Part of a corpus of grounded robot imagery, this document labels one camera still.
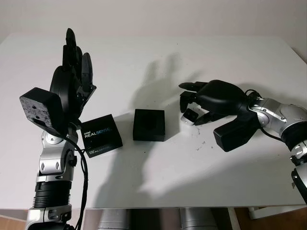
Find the black box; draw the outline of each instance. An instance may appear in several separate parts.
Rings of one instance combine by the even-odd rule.
[[[164,110],[136,109],[133,123],[133,140],[164,141]]]
[[[81,134],[89,158],[123,146],[111,114],[82,123]]]

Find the black cable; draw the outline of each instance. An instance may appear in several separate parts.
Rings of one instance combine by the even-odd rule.
[[[87,188],[88,188],[88,170],[87,170],[86,158],[84,156],[84,151],[82,152],[82,150],[79,148],[79,146],[75,142],[73,142],[71,139],[67,137],[62,137],[62,139],[71,143],[77,149],[81,157],[81,167],[82,167],[82,171],[84,174],[84,182],[83,182],[80,216],[79,216],[78,222],[75,227],[75,230],[81,230],[82,219],[83,219],[83,214],[84,214],[84,209],[85,209],[86,199],[87,199]]]
[[[276,136],[274,136],[274,135],[269,134],[267,131],[265,131],[265,130],[263,129],[263,127],[260,127],[260,130],[261,130],[265,135],[267,135],[268,137],[283,142],[279,137],[276,137]]]
[[[247,93],[248,93],[249,91],[252,91],[252,92],[256,92],[256,93],[258,93],[256,90],[249,89],[249,90],[246,90],[246,91],[245,91],[245,94],[247,95]]]

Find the white tabletop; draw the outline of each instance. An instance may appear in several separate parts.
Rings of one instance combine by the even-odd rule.
[[[92,98],[81,121],[112,114],[123,147],[87,158],[87,208],[268,206],[303,204],[291,186],[287,147],[257,132],[223,152],[213,130],[233,118],[186,126],[179,83],[220,79],[264,97],[307,106],[307,67],[276,37],[96,37],[76,35],[93,62]],[[48,90],[62,62],[62,37],[12,34],[0,45],[0,208],[29,208],[42,130],[19,96]],[[132,140],[135,108],[164,109],[165,142]],[[79,145],[83,147],[81,135]],[[83,174],[75,169],[71,203],[80,207]]]

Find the robotic hand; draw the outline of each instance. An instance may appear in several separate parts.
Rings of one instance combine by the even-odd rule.
[[[236,119],[214,130],[216,143],[231,151],[244,144],[261,129],[267,136],[286,144],[294,163],[292,179],[307,203],[307,110],[293,104],[282,104],[271,98],[262,98],[255,90],[243,92],[239,87],[221,80],[182,83],[180,88],[188,90],[180,95],[182,120],[190,125],[202,125],[228,115]],[[188,104],[197,103],[209,111],[198,118],[198,114],[187,109]],[[263,128],[279,134],[275,137]]]
[[[42,128],[43,152],[39,160],[33,208],[28,211],[26,230],[81,229],[87,193],[87,165],[76,145],[83,107],[92,96],[93,70],[88,53],[82,55],[71,29],[66,33],[63,63],[54,72],[50,91],[33,88],[20,97],[26,117]],[[73,169],[77,164],[74,151],[81,156],[84,173],[80,218],[74,228],[69,204]]]

